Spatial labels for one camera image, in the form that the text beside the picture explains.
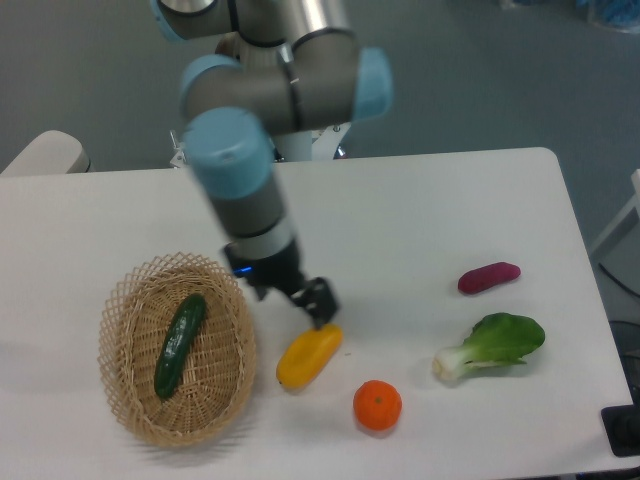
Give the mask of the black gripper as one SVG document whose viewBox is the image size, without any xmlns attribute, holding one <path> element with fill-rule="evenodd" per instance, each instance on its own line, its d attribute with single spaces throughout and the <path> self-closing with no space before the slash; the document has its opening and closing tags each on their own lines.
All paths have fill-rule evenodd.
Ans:
<svg viewBox="0 0 640 480">
<path fill-rule="evenodd" d="M 242 256 L 236 243 L 223 249 L 231 272 L 244 279 L 263 301 L 269 289 L 276 289 L 310 318 L 315 330 L 332 322 L 339 303 L 331 284 L 324 277 L 307 278 L 301 270 L 301 252 L 295 239 L 279 252 L 264 258 Z"/>
</svg>

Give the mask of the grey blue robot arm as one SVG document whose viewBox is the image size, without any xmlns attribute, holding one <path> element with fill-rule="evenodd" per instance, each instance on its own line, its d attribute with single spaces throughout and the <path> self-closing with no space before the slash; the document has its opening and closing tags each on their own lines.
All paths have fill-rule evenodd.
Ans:
<svg viewBox="0 0 640 480">
<path fill-rule="evenodd" d="M 171 40 L 231 33 L 268 54 L 263 66 L 242 53 L 187 66 L 184 153 L 227 236 L 233 274 L 258 297 L 280 291 L 323 327 L 338 301 L 326 279 L 301 270 L 276 141 L 385 114 L 393 101 L 385 53 L 359 45 L 341 1 L 154 1 L 151 10 Z"/>
</svg>

